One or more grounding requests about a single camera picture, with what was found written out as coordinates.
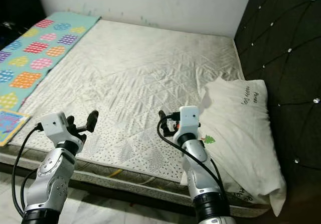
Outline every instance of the floor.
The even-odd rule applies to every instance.
[[[19,197],[21,177],[16,178]],[[166,224],[196,223],[194,217],[174,212],[131,204],[125,201],[91,195],[86,191],[69,189],[68,198],[60,215],[59,224]],[[14,208],[11,195],[11,176],[0,172],[0,220],[1,223],[19,224],[22,218]]]

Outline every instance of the blue mat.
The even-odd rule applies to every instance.
[[[18,111],[99,17],[56,12],[0,51],[0,108]]]

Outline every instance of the bed frame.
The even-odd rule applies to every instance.
[[[300,214],[305,223],[316,220],[321,197],[321,0],[249,0],[235,43],[245,78],[263,79],[268,89],[275,148],[287,183],[277,223],[299,223]],[[265,219],[267,215],[258,223],[274,223]]]

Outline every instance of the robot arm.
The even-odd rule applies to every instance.
[[[168,132],[168,128],[166,129],[163,123],[166,135],[174,135],[174,144],[197,158],[215,176],[218,176],[203,142],[197,140],[198,127],[200,126],[198,108],[183,106],[180,107],[179,113],[171,114],[171,116],[172,120],[177,121],[177,128],[174,132]],[[235,224],[234,219],[230,217],[226,195],[210,173],[186,154],[184,155],[183,169],[187,174],[189,193],[198,223]]]
[[[66,119],[63,112],[43,116],[41,124],[47,137],[54,143],[37,169],[37,177],[27,194],[27,206],[22,223],[58,223],[59,215],[68,194],[68,183],[74,172],[75,155],[80,153],[86,135],[79,132],[93,132],[98,112],[92,112],[87,125],[76,128],[74,118]]]

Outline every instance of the pillow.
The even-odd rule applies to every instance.
[[[267,201],[278,216],[286,184],[274,149],[264,81],[217,78],[205,86],[202,95],[200,136],[221,168],[226,191],[242,186],[239,197]]]

